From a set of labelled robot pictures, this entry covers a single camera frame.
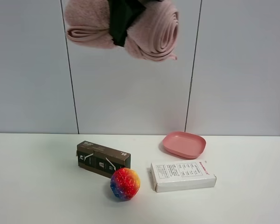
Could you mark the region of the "pink towel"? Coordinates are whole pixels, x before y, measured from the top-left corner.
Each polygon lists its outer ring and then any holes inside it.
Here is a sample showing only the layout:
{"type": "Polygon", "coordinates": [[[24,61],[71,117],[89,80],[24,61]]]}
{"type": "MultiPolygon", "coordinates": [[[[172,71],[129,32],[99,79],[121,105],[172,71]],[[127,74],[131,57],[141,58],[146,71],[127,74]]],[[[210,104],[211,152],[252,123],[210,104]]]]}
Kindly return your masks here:
{"type": "Polygon", "coordinates": [[[99,49],[123,47],[137,59],[177,59],[178,10],[170,0],[70,0],[67,38],[99,49]]]}

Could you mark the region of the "pink plastic tray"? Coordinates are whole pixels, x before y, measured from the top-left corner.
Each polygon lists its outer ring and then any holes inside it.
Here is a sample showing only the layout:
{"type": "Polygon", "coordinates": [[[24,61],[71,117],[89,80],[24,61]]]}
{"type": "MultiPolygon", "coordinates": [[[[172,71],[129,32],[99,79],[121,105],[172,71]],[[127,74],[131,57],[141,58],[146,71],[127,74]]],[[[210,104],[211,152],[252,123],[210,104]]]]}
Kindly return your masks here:
{"type": "Polygon", "coordinates": [[[177,156],[196,159],[206,147],[206,140],[198,135],[186,132],[171,132],[162,140],[163,147],[177,156]]]}

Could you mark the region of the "brown cardboard box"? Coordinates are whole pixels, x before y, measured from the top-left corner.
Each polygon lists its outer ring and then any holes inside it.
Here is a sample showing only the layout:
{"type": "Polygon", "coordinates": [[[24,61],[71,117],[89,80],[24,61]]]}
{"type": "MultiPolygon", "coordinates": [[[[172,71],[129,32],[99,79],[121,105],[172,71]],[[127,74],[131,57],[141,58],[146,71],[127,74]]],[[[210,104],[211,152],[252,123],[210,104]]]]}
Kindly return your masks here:
{"type": "Polygon", "coordinates": [[[88,141],[77,145],[78,166],[107,178],[121,168],[131,167],[131,154],[88,141]]]}

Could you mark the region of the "white cardboard box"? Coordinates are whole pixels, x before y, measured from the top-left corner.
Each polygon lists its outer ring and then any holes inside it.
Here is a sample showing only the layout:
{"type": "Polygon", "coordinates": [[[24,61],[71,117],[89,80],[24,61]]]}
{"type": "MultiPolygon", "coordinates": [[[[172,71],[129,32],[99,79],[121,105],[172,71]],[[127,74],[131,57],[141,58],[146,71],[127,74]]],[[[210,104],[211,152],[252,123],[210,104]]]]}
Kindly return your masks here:
{"type": "Polygon", "coordinates": [[[153,162],[150,171],[157,193],[212,188],[217,181],[204,160],[153,162]]]}

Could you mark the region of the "rainbow polyhedral ball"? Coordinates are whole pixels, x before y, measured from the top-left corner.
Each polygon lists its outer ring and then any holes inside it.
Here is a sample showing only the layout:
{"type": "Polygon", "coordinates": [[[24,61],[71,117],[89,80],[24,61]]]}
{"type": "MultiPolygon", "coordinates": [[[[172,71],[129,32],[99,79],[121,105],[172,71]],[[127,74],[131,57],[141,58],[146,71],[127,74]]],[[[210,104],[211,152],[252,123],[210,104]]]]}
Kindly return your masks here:
{"type": "Polygon", "coordinates": [[[131,200],[140,189],[138,174],[129,168],[116,170],[110,179],[113,194],[121,201],[131,200]]]}

